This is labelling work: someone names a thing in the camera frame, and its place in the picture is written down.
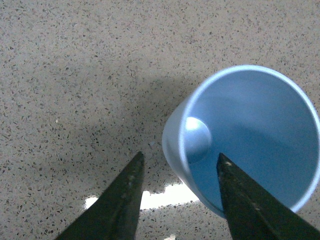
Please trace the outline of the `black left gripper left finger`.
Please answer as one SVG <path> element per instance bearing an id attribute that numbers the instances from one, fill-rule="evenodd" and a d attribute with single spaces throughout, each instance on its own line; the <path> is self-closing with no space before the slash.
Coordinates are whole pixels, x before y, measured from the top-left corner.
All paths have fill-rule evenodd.
<path id="1" fill-rule="evenodd" d="M 101 196 L 56 238 L 134 240 L 140 215 L 145 158 L 138 152 Z"/>

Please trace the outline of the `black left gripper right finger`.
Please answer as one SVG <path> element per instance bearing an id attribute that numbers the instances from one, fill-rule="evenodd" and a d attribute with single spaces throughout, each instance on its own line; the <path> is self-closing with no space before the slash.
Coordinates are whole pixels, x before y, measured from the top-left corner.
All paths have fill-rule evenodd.
<path id="1" fill-rule="evenodd" d="M 216 165 L 221 202 L 234 240 L 318 240 L 320 232 L 223 153 Z"/>

